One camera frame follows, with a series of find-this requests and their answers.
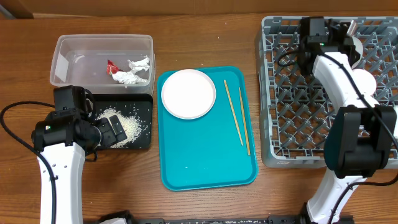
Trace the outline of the white rice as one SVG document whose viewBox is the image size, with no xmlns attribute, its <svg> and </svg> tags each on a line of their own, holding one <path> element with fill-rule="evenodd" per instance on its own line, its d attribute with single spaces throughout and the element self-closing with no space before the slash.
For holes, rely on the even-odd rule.
<svg viewBox="0 0 398 224">
<path fill-rule="evenodd" d="M 148 149 L 152 134 L 152 108 L 138 104 L 105 106 L 97 110 L 97 118 L 109 118 L 117 115 L 127 139 L 110 147 L 110 149 Z"/>
</svg>

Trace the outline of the grey bowl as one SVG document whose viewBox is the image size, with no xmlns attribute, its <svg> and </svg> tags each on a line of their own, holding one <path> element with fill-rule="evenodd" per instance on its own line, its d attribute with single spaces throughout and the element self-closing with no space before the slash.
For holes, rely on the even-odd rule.
<svg viewBox="0 0 398 224">
<path fill-rule="evenodd" d="M 354 43 L 354 46 L 355 46 L 355 51 L 358 53 L 358 57 L 354 60 L 354 64 L 352 64 L 352 66 L 351 66 L 351 68 L 352 69 L 354 69 L 354 68 L 356 68 L 358 65 L 359 65 L 359 63 L 360 63 L 360 61 L 362 60 L 362 58 L 363 58 L 363 51 L 364 51 L 364 48 L 363 48 L 363 44 L 362 44 L 362 42 L 357 38 L 357 37 L 352 37 L 352 40 L 353 40 L 353 43 Z"/>
</svg>

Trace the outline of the medium white bowl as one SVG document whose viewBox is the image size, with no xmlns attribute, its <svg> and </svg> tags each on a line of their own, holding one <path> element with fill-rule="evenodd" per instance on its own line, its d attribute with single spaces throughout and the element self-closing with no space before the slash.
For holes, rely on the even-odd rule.
<svg viewBox="0 0 398 224">
<path fill-rule="evenodd" d="M 360 93 L 365 96 L 373 96 L 377 88 L 377 83 L 371 73 L 357 68 L 353 70 L 353 79 Z"/>
</svg>

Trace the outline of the white napkin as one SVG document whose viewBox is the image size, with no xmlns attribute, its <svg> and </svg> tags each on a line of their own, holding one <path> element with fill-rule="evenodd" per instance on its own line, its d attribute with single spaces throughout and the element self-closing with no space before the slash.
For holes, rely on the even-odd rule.
<svg viewBox="0 0 398 224">
<path fill-rule="evenodd" d="M 117 81 L 120 84 L 125 84 L 125 85 L 135 85 L 135 84 L 141 84 L 141 83 L 147 83 L 148 79 L 141 78 L 139 75 L 137 75 L 138 72 L 148 72 L 150 68 L 150 58 L 148 56 L 145 56 L 142 60 L 138 60 L 136 62 L 128 60 L 128 65 L 130 68 L 130 71 L 125 72 L 117 72 L 114 75 L 110 75 L 114 81 Z"/>
</svg>

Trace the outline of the red snack wrapper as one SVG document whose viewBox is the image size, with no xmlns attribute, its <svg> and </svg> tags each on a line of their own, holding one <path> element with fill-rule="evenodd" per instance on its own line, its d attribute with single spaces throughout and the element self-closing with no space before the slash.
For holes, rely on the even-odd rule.
<svg viewBox="0 0 398 224">
<path fill-rule="evenodd" d="M 106 72 L 108 75 L 114 75 L 117 72 L 121 72 L 121 71 L 122 70 L 117 65 L 115 65 L 111 60 L 108 60 L 108 64 L 106 67 Z"/>
</svg>

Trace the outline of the large white plate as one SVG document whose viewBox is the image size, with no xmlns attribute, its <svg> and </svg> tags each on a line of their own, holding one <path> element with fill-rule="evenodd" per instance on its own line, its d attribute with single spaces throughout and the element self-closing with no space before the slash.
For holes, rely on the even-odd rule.
<svg viewBox="0 0 398 224">
<path fill-rule="evenodd" d="M 197 119 L 212 109 L 216 101 L 216 87 L 204 72 L 179 70 L 165 80 L 161 100 L 171 115 L 180 119 Z"/>
</svg>

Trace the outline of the small white cup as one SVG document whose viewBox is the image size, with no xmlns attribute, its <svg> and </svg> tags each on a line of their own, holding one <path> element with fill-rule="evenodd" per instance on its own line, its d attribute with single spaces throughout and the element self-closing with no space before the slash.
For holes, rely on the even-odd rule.
<svg viewBox="0 0 398 224">
<path fill-rule="evenodd" d="M 396 121 L 395 121 L 395 126 L 394 126 L 394 132 L 393 135 L 396 139 L 398 139 L 398 106 L 394 106 L 394 111 L 396 113 Z"/>
</svg>

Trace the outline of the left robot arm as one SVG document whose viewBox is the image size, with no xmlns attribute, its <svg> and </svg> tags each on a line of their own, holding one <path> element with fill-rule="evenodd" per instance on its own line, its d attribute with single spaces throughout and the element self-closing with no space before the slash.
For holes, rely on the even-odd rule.
<svg viewBox="0 0 398 224">
<path fill-rule="evenodd" d="M 41 174 L 40 222 L 83 223 L 81 179 L 86 156 L 127 138 L 117 116 L 96 119 L 91 91 L 53 91 L 55 109 L 32 132 Z"/>
</svg>

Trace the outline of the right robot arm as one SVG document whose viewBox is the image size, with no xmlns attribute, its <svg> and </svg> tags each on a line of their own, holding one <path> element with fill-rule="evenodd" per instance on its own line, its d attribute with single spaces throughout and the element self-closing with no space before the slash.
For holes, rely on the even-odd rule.
<svg viewBox="0 0 398 224">
<path fill-rule="evenodd" d="M 355 21 L 323 17 L 299 24 L 297 63 L 322 84 L 336 113 L 323 147 L 325 176 L 304 208 L 309 223 L 339 223 L 352 193 L 370 185 L 367 179 L 386 167 L 397 146 L 397 108 L 373 98 L 373 75 L 357 67 L 364 48 L 355 28 Z"/>
</svg>

